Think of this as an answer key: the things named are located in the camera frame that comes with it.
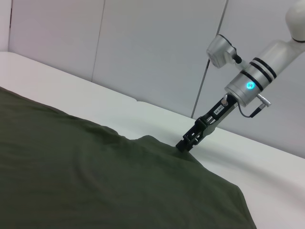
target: dark green cloth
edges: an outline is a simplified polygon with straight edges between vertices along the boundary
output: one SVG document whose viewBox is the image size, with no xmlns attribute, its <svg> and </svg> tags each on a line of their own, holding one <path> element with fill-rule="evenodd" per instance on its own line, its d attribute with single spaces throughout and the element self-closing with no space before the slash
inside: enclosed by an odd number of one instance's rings
<svg viewBox="0 0 305 229">
<path fill-rule="evenodd" d="M 189 153 L 0 89 L 0 228 L 255 225 L 240 189 Z"/>
</svg>

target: cable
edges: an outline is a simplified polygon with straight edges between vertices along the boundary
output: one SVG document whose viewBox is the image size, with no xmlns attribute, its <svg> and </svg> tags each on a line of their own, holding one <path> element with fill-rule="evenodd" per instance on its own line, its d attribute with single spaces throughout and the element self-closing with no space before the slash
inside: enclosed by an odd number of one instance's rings
<svg viewBox="0 0 305 229">
<path fill-rule="evenodd" d="M 239 112 L 242 114 L 243 117 L 245 117 L 245 118 L 252 118 L 251 116 L 246 116 L 246 115 L 242 112 L 242 109 L 241 109 L 241 107 L 240 107 L 240 103 L 239 103 L 238 99 L 237 99 L 237 104 L 238 104 Z"/>
</svg>

